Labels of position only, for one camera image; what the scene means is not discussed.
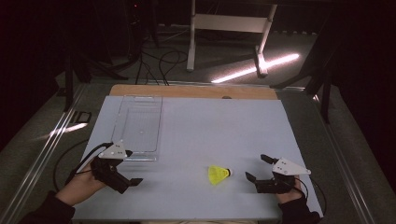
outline yellow object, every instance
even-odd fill
[[[209,181],[212,185],[217,185],[223,179],[227,178],[231,175],[231,171],[226,168],[222,168],[219,166],[211,165],[209,166],[207,177],[209,177]]]

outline person's hand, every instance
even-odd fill
[[[301,190],[301,182],[296,179],[294,187]],[[293,201],[293,200],[303,197],[303,195],[298,190],[292,189],[291,191],[289,191],[287,193],[276,194],[276,197],[279,200],[279,203],[288,203],[290,201]]]
[[[61,189],[55,197],[64,203],[74,206],[90,198],[96,191],[106,186],[105,183],[96,180],[92,175],[90,162],[73,179]]]

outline black cable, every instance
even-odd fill
[[[76,175],[76,173],[78,172],[79,168],[87,161],[88,158],[91,157],[91,155],[92,155],[95,151],[97,151],[97,150],[98,150],[99,148],[101,148],[101,147],[111,147],[112,145],[113,145],[113,143],[102,143],[101,145],[99,145],[99,146],[95,147],[93,150],[91,150],[91,152],[88,153],[87,156],[85,156],[85,158],[79,163],[79,165],[78,165],[75,169],[73,169],[73,170],[70,172],[70,175],[69,175],[69,177],[67,177],[67,179],[66,179],[66,181],[65,181],[65,184],[69,183],[70,180],[72,180],[72,178],[73,178],[73,177]]]
[[[67,154],[68,152],[70,152],[72,149],[74,149],[75,147],[77,147],[77,146],[79,146],[79,145],[81,145],[81,144],[83,144],[83,143],[85,143],[85,142],[88,142],[88,139],[82,140],[82,141],[80,141],[80,142],[74,144],[72,147],[68,148],[68,149],[58,158],[58,160],[55,162],[55,166],[54,166],[53,171],[52,171],[52,182],[53,182],[53,187],[55,187],[55,190],[56,190],[56,191],[59,191],[58,184],[56,183],[56,171],[57,171],[57,169],[58,169],[59,162],[64,158],[64,155],[66,155],[66,154]]]
[[[294,177],[294,179],[296,179],[296,180],[298,180],[298,181],[300,181],[300,183],[302,183],[303,185],[304,185],[304,187],[305,187],[305,191],[306,191],[306,199],[308,200],[308,188],[306,187],[306,184],[301,180],[301,179],[299,179],[299,178],[297,178],[297,177]]]
[[[324,205],[323,205],[323,216],[325,216],[325,215],[326,215],[326,212],[327,212],[327,199],[326,199],[326,196],[325,196],[325,194],[324,194],[324,192],[323,192],[323,189],[318,185],[318,183],[317,183],[311,176],[309,176],[309,178],[310,178],[311,181],[314,183],[315,187],[317,187],[317,188],[319,189],[319,191],[320,191],[320,193],[321,193],[321,195],[322,195],[322,197],[323,197],[323,201],[324,201]]]
[[[154,58],[154,59],[159,60],[158,66],[159,66],[159,70],[160,70],[161,76],[163,77],[163,84],[166,85],[166,86],[169,86],[169,83],[168,83],[168,81],[167,81],[167,79],[166,79],[166,76],[167,76],[167,75],[169,74],[169,72],[170,72],[172,69],[174,69],[179,63],[184,63],[184,62],[186,62],[186,61],[188,60],[188,56],[187,56],[187,53],[186,53],[186,52],[183,52],[183,51],[181,51],[181,50],[177,50],[177,49],[175,49],[175,48],[169,48],[169,47],[167,47],[167,48],[160,48],[160,49],[172,49],[172,50],[166,52],[166,53],[163,54],[160,58],[158,58],[158,57],[156,57],[156,56],[154,56],[154,55],[152,55],[152,54],[149,54],[149,53],[147,53],[147,52],[145,52],[145,51],[142,50],[141,63],[142,63],[143,65],[145,65],[145,67],[146,67],[146,69],[147,69],[147,71],[148,71],[148,72],[146,73],[147,82],[148,82],[148,74],[150,74],[150,75],[154,78],[154,80],[157,82],[157,84],[159,85],[158,80],[157,80],[157,79],[155,78],[155,76],[150,72],[150,67],[149,67],[149,65],[143,61],[143,54],[148,55],[148,56],[151,57],[151,58]],[[174,62],[168,61],[168,60],[165,60],[165,59],[164,59],[164,57],[166,57],[167,55],[169,55],[169,54],[171,54],[171,53],[177,53],[177,60],[174,61]],[[169,69],[167,69],[166,71],[163,71],[163,67],[162,67],[163,63],[170,63],[170,64],[172,64],[172,66],[171,66]]]

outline dark background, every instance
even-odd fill
[[[200,7],[206,9],[206,4],[202,3],[197,10]],[[59,90],[54,77],[64,70],[65,47],[59,36],[58,24],[68,7],[70,1],[2,2],[1,149]],[[190,8],[190,1],[159,1],[156,5],[157,22],[189,24]],[[224,13],[256,15],[268,7],[221,5],[219,9]],[[393,2],[384,0],[374,4],[359,1],[353,5],[349,9],[351,25],[342,38],[341,48],[332,58],[330,70],[332,84],[339,87],[389,183],[396,190],[396,177],[393,175],[396,170],[394,9]],[[287,31],[290,35],[293,31],[317,33],[326,20],[327,12],[326,7],[280,7],[272,30]]]

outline white stand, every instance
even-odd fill
[[[221,15],[206,15],[195,13],[195,0],[191,0],[191,37],[189,57],[187,60],[187,71],[194,70],[195,61],[195,29],[223,30],[236,32],[262,33],[262,42],[257,48],[257,57],[264,61],[262,51],[271,29],[272,21],[276,12],[277,5],[272,5],[267,18],[256,17],[236,17]]]

